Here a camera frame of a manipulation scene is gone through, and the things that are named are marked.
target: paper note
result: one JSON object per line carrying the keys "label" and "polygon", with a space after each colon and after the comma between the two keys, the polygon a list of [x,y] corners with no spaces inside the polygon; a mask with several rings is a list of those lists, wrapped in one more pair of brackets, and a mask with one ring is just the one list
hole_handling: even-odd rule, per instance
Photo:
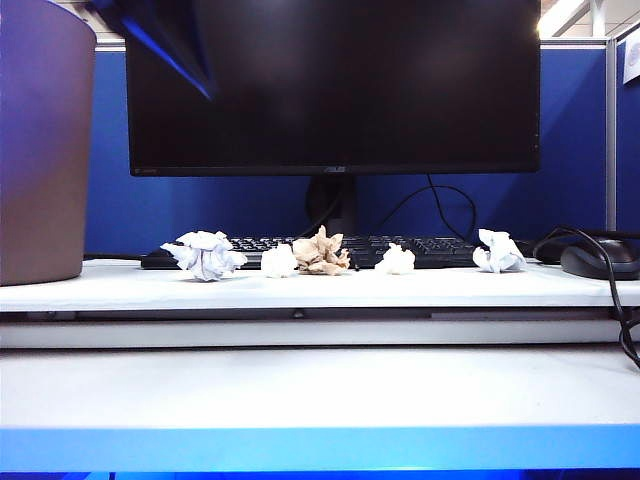
{"label": "paper note", "polygon": [[625,40],[623,83],[640,76],[640,29]]}

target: brown crumpled paper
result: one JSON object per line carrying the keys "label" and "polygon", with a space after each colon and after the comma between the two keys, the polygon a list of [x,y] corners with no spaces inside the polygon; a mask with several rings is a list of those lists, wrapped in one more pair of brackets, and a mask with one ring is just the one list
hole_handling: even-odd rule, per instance
{"label": "brown crumpled paper", "polygon": [[301,274],[340,275],[349,268],[349,250],[343,248],[340,256],[336,252],[342,244],[342,234],[327,238],[327,229],[320,227],[311,238],[299,238],[293,242],[293,254],[298,260]]}

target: monitor stand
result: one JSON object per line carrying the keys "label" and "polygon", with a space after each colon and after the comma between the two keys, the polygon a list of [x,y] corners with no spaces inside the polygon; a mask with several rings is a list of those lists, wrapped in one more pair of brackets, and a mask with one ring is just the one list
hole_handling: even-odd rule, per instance
{"label": "monitor stand", "polygon": [[326,216],[326,220],[320,225],[327,228],[327,235],[355,234],[357,228],[355,175],[312,176],[307,186],[305,209],[311,222]]}

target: desk surface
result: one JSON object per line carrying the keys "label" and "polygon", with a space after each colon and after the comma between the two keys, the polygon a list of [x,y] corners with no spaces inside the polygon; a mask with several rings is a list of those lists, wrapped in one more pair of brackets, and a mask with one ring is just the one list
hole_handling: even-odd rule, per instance
{"label": "desk surface", "polygon": [[[640,282],[620,291],[640,304]],[[0,289],[4,312],[610,302],[606,282],[539,265],[200,283],[87,262]],[[5,351],[0,373],[0,471],[640,467],[640,373],[615,346]]]}
{"label": "desk surface", "polygon": [[[640,305],[640,280],[618,282],[621,301]],[[189,272],[147,271],[137,262],[85,262],[80,277],[0,288],[0,311],[105,311],[323,307],[552,307],[610,306],[603,280],[575,277],[559,267],[529,264],[518,273],[476,268],[417,270],[383,275],[373,270],[337,276],[265,278],[237,271],[220,282]]]}
{"label": "desk surface", "polygon": [[640,467],[612,347],[11,353],[4,470]]}

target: mouse cable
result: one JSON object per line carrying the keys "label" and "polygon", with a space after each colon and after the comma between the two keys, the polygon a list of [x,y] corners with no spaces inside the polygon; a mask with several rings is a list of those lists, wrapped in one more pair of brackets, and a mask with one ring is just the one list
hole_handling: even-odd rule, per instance
{"label": "mouse cable", "polygon": [[631,329],[640,324],[640,319],[633,319],[633,309],[629,307],[623,307],[620,302],[620,296],[618,295],[618,287],[616,285],[615,274],[613,272],[613,265],[609,254],[591,235],[588,235],[583,230],[573,228],[565,225],[554,228],[551,233],[546,235],[539,244],[545,242],[551,238],[565,237],[568,235],[576,235],[583,238],[589,244],[591,244],[596,250],[602,254],[605,263],[607,264],[607,277],[609,280],[609,288],[611,290],[611,298],[613,299],[613,312],[614,317],[620,323],[620,334],[618,335],[618,342],[622,347],[624,353],[629,357],[633,363],[640,368],[640,357],[636,351],[636,347],[631,337]]}
{"label": "mouse cable", "polygon": [[382,219],[380,220],[376,226],[373,228],[373,231],[378,231],[385,223],[387,223],[387,221],[393,217],[398,210],[400,210],[400,208],[402,208],[404,206],[405,203],[407,203],[409,200],[411,200],[413,197],[415,197],[416,195],[418,195],[419,193],[422,193],[426,190],[431,190],[432,192],[435,193],[435,191],[441,188],[443,190],[452,190],[460,195],[462,195],[466,200],[467,203],[469,204],[469,207],[471,208],[471,224],[467,230],[467,234],[466,235],[462,235],[459,232],[457,232],[454,228],[451,227],[451,225],[449,225],[449,223],[444,219],[444,213],[442,211],[442,205],[440,204],[440,199],[439,197],[436,195],[435,198],[437,198],[436,201],[436,205],[438,207],[438,211],[440,213],[440,218],[444,221],[445,225],[447,226],[447,228],[449,228],[449,230],[451,230],[451,232],[458,237],[460,240],[464,240],[467,242],[471,242],[471,235],[473,235],[473,232],[476,229],[476,222],[477,222],[477,209],[476,209],[476,204],[473,201],[473,199],[467,195],[464,191],[460,190],[459,188],[453,187],[451,185],[428,185],[426,187],[421,187],[419,189],[417,189],[416,191],[410,193],[409,195],[407,195],[406,197],[404,197],[402,200],[400,200],[390,211],[389,213]]}

